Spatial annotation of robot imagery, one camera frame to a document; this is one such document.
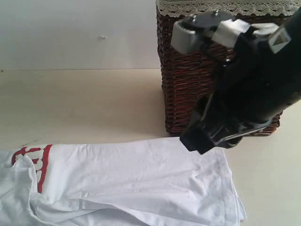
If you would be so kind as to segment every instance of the table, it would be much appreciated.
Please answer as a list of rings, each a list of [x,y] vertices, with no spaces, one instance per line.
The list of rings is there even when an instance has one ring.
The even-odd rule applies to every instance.
[[[161,74],[152,70],[0,73],[0,150],[44,143],[167,137]],[[301,103],[270,137],[246,137],[226,155],[248,219],[301,224]]]

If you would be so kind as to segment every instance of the red print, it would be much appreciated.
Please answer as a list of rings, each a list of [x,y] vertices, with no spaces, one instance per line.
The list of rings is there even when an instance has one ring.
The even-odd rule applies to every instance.
[[[28,147],[23,147],[21,150],[14,153],[11,160],[12,165],[14,165],[21,155],[27,155],[29,158],[31,158],[37,173],[39,193],[42,193],[42,186],[45,180],[51,146],[52,145],[47,145],[45,148],[35,147],[30,149]]]

